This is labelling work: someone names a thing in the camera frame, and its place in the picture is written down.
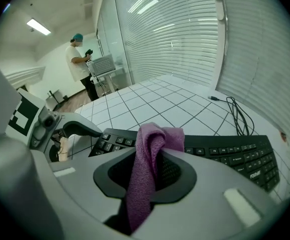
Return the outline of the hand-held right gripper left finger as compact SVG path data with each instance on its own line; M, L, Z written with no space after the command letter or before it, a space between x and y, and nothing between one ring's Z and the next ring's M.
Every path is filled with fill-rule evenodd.
M111 190L120 191L118 198L110 197L94 181L97 168L115 159L122 159L135 152L130 147L108 154L83 157L66 162L49 164L45 155L32 150L32 157L45 201L52 214L47 218L55 232L47 236L52 240L128 240L129 236L107 226L105 221L116 215L125 190L114 182L106 184Z

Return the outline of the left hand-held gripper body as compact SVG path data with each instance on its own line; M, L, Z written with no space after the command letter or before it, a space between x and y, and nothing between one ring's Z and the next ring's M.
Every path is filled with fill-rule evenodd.
M60 114L46 107L46 102L18 89L20 103L14 110L5 134L26 144L31 150L46 152L51 137L60 122Z

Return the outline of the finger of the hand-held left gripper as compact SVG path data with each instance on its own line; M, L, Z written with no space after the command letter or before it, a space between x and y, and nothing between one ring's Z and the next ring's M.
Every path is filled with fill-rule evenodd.
M62 137L61 139L52 139L51 148L49 151L49 158L51 162L64 162L68 160L69 142L68 139Z
M66 138L71 135L100 137L103 133L94 123L77 113L61 113L57 131Z

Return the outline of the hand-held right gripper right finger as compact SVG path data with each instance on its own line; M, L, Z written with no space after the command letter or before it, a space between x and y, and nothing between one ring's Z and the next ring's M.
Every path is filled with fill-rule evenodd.
M137 240L259 240L286 210L230 167L164 148L162 154L193 167L197 180L182 200L156 205L134 232Z

